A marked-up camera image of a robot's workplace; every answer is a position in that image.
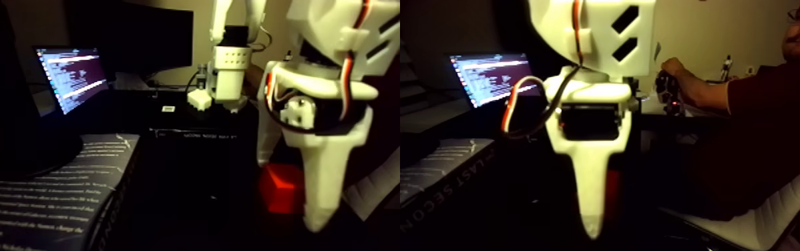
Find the person's hand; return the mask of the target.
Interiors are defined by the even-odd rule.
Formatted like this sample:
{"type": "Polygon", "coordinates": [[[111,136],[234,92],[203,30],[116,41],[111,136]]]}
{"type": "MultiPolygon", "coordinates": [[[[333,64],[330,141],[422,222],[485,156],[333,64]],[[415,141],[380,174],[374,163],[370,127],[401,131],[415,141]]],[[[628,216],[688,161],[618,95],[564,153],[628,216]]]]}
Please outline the person's hand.
{"type": "Polygon", "coordinates": [[[670,74],[674,77],[679,83],[686,83],[692,74],[687,68],[684,67],[682,62],[679,60],[678,57],[671,57],[667,60],[664,60],[663,63],[660,65],[662,71],[670,74]]]}

